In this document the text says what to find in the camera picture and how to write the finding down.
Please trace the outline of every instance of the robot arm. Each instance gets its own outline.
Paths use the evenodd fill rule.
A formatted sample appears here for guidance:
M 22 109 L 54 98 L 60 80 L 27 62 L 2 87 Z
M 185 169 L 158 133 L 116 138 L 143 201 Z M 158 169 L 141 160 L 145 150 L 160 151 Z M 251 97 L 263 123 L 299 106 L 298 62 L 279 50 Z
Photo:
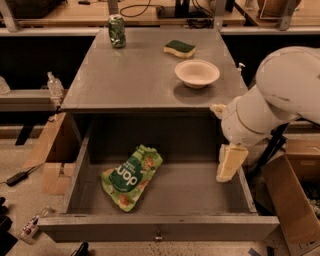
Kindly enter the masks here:
M 273 52 L 260 64 L 256 82 L 228 105 L 210 108 L 230 142 L 220 151 L 218 181 L 230 180 L 248 154 L 246 147 L 279 125 L 299 118 L 320 123 L 320 49 L 287 47 Z

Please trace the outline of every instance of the white bowl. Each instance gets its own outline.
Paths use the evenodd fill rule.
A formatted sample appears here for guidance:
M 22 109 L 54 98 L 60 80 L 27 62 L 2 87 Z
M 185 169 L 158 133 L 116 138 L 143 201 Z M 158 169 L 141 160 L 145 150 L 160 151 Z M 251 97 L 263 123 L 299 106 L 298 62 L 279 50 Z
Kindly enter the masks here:
M 216 81 L 220 72 L 210 62 L 204 60 L 186 60 L 175 68 L 176 75 L 186 86 L 200 89 Z

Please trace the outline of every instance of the cardboard box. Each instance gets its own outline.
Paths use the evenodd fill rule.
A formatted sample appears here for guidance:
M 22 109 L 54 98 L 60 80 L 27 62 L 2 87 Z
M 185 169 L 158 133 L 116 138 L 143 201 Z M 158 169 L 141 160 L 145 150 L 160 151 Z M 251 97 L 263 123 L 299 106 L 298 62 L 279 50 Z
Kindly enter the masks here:
M 44 163 L 42 192 L 63 195 L 69 187 L 76 166 L 81 138 L 73 120 L 66 113 L 49 118 L 24 168 Z
M 262 168 L 268 192 L 288 243 L 320 240 L 320 222 L 301 182 L 320 183 L 320 141 L 288 140 L 286 154 Z
M 306 244 L 290 244 L 287 243 L 291 256 L 319 256 L 320 241 Z

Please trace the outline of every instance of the green snack bag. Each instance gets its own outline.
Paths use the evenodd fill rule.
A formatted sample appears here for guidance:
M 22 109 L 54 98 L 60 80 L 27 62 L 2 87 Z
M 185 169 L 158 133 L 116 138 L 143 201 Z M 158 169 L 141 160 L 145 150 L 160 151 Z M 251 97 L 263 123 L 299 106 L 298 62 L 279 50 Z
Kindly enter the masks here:
M 129 212 L 162 162 L 156 149 L 140 145 L 124 164 L 101 174 L 103 190 Z

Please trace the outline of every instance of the bottle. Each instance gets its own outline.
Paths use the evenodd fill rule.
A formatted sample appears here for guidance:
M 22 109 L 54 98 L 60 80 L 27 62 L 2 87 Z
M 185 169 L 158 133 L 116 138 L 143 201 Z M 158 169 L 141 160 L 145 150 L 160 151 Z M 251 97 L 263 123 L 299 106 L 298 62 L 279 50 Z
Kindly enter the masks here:
M 51 96 L 53 97 L 62 97 L 63 95 L 63 86 L 59 78 L 54 77 L 52 72 L 48 72 L 48 88 L 50 90 Z
M 6 94 L 10 92 L 10 87 L 7 84 L 6 80 L 0 76 L 0 94 Z
M 24 226 L 24 228 L 21 230 L 19 238 L 28 244 L 34 244 L 35 240 L 33 239 L 33 236 L 39 230 L 39 219 L 53 216 L 53 214 L 54 210 L 50 206 L 45 207 L 41 212 L 34 215 L 33 218 L 28 222 L 28 224 Z

